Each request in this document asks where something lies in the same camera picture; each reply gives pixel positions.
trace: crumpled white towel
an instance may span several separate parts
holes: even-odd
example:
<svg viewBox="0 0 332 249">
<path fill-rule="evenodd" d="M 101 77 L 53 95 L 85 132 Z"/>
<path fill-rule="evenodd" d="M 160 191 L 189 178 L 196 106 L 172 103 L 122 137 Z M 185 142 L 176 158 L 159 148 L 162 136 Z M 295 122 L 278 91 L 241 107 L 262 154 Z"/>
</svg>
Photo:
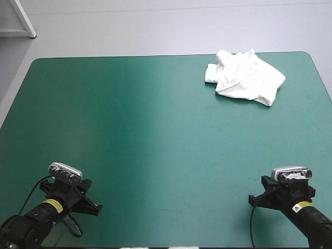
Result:
<svg viewBox="0 0 332 249">
<path fill-rule="evenodd" d="M 217 54 L 218 65 L 209 64 L 205 82 L 217 83 L 216 92 L 231 98 L 255 100 L 271 106 L 285 76 L 261 60 L 253 49 L 232 55 L 226 50 Z"/>
</svg>

